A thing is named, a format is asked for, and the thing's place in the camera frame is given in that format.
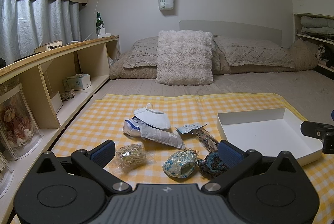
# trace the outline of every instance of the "bag of rubber bands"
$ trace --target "bag of rubber bands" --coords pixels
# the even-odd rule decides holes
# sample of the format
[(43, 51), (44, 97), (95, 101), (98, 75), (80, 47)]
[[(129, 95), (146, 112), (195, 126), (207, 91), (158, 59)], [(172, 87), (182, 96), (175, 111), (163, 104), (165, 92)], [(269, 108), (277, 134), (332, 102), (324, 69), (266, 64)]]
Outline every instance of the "bag of rubber bands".
[(112, 164), (119, 171), (127, 172), (141, 165), (148, 164), (152, 154), (145, 151), (142, 144), (131, 144), (116, 150)]

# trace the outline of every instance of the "gray curtain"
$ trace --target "gray curtain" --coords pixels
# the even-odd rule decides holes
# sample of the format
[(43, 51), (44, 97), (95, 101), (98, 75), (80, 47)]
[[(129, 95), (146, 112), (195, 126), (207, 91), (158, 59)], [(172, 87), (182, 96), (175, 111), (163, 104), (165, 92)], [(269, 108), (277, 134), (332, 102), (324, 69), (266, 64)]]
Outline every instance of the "gray curtain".
[(0, 0), (0, 58), (11, 64), (52, 41), (81, 41), (79, 3), (69, 0)]

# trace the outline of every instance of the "floral pouch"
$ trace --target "floral pouch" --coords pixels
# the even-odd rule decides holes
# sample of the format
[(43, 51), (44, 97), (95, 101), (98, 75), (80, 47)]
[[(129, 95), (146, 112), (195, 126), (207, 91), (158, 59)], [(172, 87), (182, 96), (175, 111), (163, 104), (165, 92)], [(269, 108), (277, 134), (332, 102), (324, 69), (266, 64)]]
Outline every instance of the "floral pouch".
[(173, 153), (163, 163), (163, 171), (172, 177), (186, 178), (195, 169), (199, 152), (192, 149), (183, 149)]

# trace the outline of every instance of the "yellow gingham cloth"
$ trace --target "yellow gingham cloth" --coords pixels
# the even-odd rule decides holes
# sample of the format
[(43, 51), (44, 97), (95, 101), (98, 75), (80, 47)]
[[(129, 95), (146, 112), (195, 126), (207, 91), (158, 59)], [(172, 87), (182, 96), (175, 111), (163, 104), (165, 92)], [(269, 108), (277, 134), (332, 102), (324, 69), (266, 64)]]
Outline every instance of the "yellow gingham cloth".
[[(187, 179), (171, 179), (162, 170), (162, 164), (177, 151), (150, 140), (130, 137), (122, 132), (125, 119), (133, 117), (133, 111), (153, 104), (153, 109), (167, 113), (172, 129), (194, 122), (207, 123), (204, 128), (217, 140), (220, 135), (216, 127), (217, 114), (224, 112), (246, 111), (254, 109), (271, 109), (286, 107), (301, 120), (306, 120), (285, 99), (277, 94), (213, 94), (204, 96), (184, 95), (175, 98), (143, 95), (111, 95), (96, 100), (77, 119), (58, 140), (53, 148), (56, 156), (68, 156), (77, 149), (91, 150), (107, 139), (112, 139), (116, 149), (132, 143), (143, 143), (145, 149), (152, 152), (154, 163), (138, 167), (127, 174), (115, 173), (109, 163), (106, 170), (128, 182), (132, 188), (136, 183), (197, 183), (199, 187), (208, 182), (196, 170)], [(199, 158), (204, 159), (208, 151), (191, 134), (183, 135), (186, 148), (198, 150)], [(332, 155), (322, 157), (304, 167), (305, 172), (320, 196), (320, 208), (314, 223), (330, 223), (334, 218), (334, 165)]]

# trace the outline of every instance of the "bottle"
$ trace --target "bottle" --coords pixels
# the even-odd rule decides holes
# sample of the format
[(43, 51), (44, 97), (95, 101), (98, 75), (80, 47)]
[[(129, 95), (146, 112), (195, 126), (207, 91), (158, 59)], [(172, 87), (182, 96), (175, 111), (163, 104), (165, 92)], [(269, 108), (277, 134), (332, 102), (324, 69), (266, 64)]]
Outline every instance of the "bottle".
[(100, 12), (96, 12), (96, 35), (100, 35), (100, 29), (104, 28)]

